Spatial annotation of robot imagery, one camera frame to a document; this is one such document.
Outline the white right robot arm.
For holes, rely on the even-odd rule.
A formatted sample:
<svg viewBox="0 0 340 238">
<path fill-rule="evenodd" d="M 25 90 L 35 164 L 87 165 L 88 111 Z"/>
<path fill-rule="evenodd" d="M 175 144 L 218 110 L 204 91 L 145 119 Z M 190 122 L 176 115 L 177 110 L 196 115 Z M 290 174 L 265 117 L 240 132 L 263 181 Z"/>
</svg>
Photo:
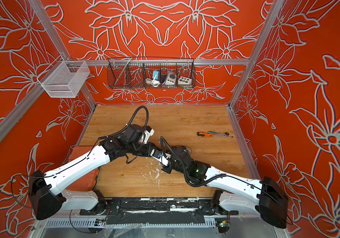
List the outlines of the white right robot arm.
<svg viewBox="0 0 340 238">
<path fill-rule="evenodd" d="M 166 173 L 177 171 L 194 188 L 208 186 L 244 198 L 249 211 L 259 214 L 266 223 L 285 229 L 293 221 L 288 215 L 289 197 L 272 178 L 244 178 L 224 172 L 210 164 L 191 158 L 184 146 L 171 147 L 161 137 L 161 147 L 151 146 L 149 156 L 162 164 Z"/>
</svg>

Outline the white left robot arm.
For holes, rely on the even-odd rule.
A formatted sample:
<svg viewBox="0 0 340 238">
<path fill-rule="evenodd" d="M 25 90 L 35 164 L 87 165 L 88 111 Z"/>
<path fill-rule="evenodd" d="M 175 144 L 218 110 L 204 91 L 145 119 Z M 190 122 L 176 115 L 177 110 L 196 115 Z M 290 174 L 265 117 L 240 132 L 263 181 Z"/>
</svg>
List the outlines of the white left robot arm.
<svg viewBox="0 0 340 238">
<path fill-rule="evenodd" d="M 90 151 L 73 161 L 48 172 L 35 171 L 30 176 L 29 200 L 37 220 L 45 220 L 63 210 L 87 210 L 102 214 L 107 202 L 98 190 L 69 191 L 75 181 L 118 158 L 154 158 L 162 165 L 169 164 L 163 149 L 149 142 L 154 130 L 147 124 L 139 126 L 132 120 L 118 132 L 101 136 Z"/>
</svg>

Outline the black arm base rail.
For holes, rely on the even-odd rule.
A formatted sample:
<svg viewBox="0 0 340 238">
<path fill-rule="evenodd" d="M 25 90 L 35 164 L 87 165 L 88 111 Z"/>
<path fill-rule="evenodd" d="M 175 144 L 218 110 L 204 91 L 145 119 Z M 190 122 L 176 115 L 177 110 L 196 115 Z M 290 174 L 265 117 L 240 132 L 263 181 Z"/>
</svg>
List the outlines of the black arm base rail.
<svg viewBox="0 0 340 238">
<path fill-rule="evenodd" d="M 90 228 L 214 228 L 239 215 L 213 205 L 211 198 L 110 198 L 104 212 L 81 210 Z"/>
</svg>

